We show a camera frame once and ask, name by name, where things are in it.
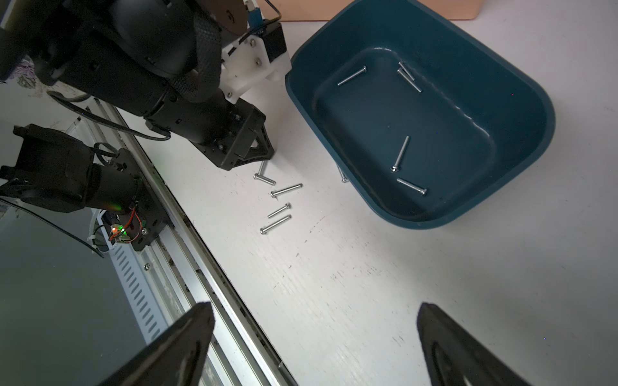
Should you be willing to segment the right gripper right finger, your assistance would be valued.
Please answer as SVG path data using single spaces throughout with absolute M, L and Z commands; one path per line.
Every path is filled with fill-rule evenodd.
M 528 384 L 436 304 L 421 304 L 417 329 L 432 385 Z

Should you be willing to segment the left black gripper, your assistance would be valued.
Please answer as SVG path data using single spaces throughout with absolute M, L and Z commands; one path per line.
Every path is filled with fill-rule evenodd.
M 229 103 L 225 112 L 225 119 L 213 139 L 191 144 L 222 170 L 271 160 L 275 148 L 267 134 L 265 114 L 244 100 Z

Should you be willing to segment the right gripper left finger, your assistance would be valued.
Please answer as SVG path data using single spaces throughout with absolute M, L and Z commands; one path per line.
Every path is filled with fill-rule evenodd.
M 199 302 L 102 385 L 198 385 L 212 341 L 212 304 Z

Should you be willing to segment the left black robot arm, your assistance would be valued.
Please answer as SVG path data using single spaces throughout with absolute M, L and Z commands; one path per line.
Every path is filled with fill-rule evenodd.
M 1 78 L 24 58 L 47 86 L 63 82 L 173 134 L 231 170 L 270 160 L 265 115 L 221 86 L 224 64 L 249 38 L 285 52 L 278 19 L 251 22 L 251 1 L 5 1 Z

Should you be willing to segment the teal plastic storage box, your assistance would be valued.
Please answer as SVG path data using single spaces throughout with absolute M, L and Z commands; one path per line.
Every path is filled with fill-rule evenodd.
M 346 7 L 294 54 L 286 91 L 376 214 L 438 228 L 543 155 L 555 109 L 537 82 L 447 19 L 412 4 L 396 11 Z M 398 74 L 399 61 L 421 93 Z

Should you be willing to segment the peach plastic file organizer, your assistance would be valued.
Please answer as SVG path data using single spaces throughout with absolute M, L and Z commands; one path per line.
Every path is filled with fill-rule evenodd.
M 360 6 L 368 6 L 370 14 L 382 14 L 386 11 L 397 10 L 402 7 L 421 6 L 448 20 L 473 20 L 481 12 L 486 1 L 447 1 L 447 0 L 421 0 L 421 1 L 293 1 L 275 0 L 257 1 L 257 5 L 267 19 L 282 15 L 284 22 L 317 22 L 329 21 L 353 3 Z

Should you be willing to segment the aluminium front rail frame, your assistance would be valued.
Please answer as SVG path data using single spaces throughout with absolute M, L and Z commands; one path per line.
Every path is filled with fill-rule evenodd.
M 107 142 L 129 151 L 168 215 L 163 229 L 143 251 L 120 244 L 109 251 L 146 341 L 153 341 L 198 302 L 209 302 L 215 326 L 201 385 L 294 385 L 294 376 L 138 140 L 82 117 L 68 132 L 88 145 Z

